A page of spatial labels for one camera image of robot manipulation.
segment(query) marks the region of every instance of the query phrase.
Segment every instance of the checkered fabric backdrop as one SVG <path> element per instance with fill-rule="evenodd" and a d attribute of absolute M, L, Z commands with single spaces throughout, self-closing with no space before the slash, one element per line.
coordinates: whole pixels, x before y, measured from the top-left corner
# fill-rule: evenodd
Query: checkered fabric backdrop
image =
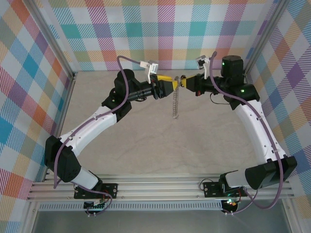
<path fill-rule="evenodd" d="M 290 178 L 311 232 L 311 0 L 292 0 L 251 79 L 277 140 L 298 166 Z"/>
<path fill-rule="evenodd" d="M 50 4 L 50 12 L 43 2 Z M 159 61 L 160 69 L 197 69 L 195 58 L 211 55 L 215 49 L 214 68 L 220 68 L 221 58 L 228 54 L 249 58 L 277 2 L 36 0 L 72 69 L 84 71 L 118 70 L 118 55 Z M 271 3 L 270 11 L 264 11 Z M 65 44 L 72 50 L 71 56 Z M 126 61 L 122 65 L 139 69 Z"/>
<path fill-rule="evenodd" d="M 22 0 L 0 0 L 0 233 L 17 232 L 68 84 Z"/>

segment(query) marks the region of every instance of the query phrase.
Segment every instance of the plaid wallpaper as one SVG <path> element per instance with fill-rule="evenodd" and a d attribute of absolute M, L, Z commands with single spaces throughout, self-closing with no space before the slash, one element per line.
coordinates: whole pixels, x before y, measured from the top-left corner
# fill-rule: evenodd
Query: plaid wallpaper
<path fill-rule="evenodd" d="M 68 84 L 22 0 L 0 0 L 0 233 L 17 232 Z"/>
<path fill-rule="evenodd" d="M 118 70 L 118 55 L 159 61 L 160 69 L 197 69 L 194 59 L 215 49 L 214 68 L 220 68 L 221 58 L 228 54 L 249 58 L 278 0 L 36 2 L 72 69 L 92 71 Z M 50 12 L 43 2 L 50 5 Z M 130 62 L 122 64 L 139 69 Z"/>
<path fill-rule="evenodd" d="M 251 71 L 269 125 L 298 166 L 291 177 L 311 232 L 311 0 L 292 0 Z"/>

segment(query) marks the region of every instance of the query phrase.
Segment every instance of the colorful plaid wall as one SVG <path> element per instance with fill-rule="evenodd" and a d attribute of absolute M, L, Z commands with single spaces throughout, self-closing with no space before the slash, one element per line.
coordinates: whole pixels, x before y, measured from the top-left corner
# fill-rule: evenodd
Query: colorful plaid wall
<path fill-rule="evenodd" d="M 22 0 L 0 0 L 0 233 L 17 232 L 68 84 Z"/>
<path fill-rule="evenodd" d="M 49 0 L 51 12 L 43 8 L 47 0 L 36 2 L 72 69 L 91 71 L 118 70 L 118 55 L 159 61 L 160 69 L 197 69 L 194 59 L 215 49 L 215 68 L 220 68 L 223 56 L 247 56 L 278 1 Z"/>
<path fill-rule="evenodd" d="M 311 0 L 292 0 L 251 71 L 269 125 L 298 166 L 291 177 L 311 232 Z"/>

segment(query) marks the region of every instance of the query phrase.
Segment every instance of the metal spring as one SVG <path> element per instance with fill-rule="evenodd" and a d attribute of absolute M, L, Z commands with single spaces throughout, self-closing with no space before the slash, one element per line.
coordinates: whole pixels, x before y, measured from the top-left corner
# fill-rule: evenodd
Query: metal spring
<path fill-rule="evenodd" d="M 173 92 L 173 118 L 178 119 L 178 97 L 179 97 L 179 86 L 180 86 L 180 78 L 178 76 L 175 77 L 175 81 L 177 81 L 177 87 Z"/>

